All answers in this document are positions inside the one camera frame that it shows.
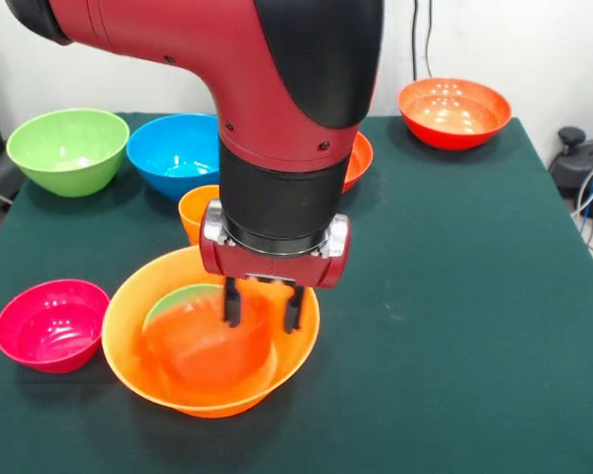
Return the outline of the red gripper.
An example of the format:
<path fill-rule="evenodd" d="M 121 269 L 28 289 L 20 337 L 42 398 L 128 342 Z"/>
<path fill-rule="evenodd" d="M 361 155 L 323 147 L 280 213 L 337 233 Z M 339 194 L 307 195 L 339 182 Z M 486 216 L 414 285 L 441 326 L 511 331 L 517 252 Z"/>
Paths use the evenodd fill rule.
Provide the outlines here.
<path fill-rule="evenodd" d="M 351 248 L 351 223 L 348 216 L 337 214 L 317 246 L 292 255 L 263 253 L 244 246 L 228 233 L 221 202 L 214 198 L 204 213 L 199 246 L 206 271 L 227 277 L 223 321 L 230 328 L 241 321 L 241 296 L 235 277 L 293 282 L 285 283 L 293 291 L 284 316 L 284 332 L 291 334 L 300 329 L 304 286 L 331 288 L 341 279 Z"/>

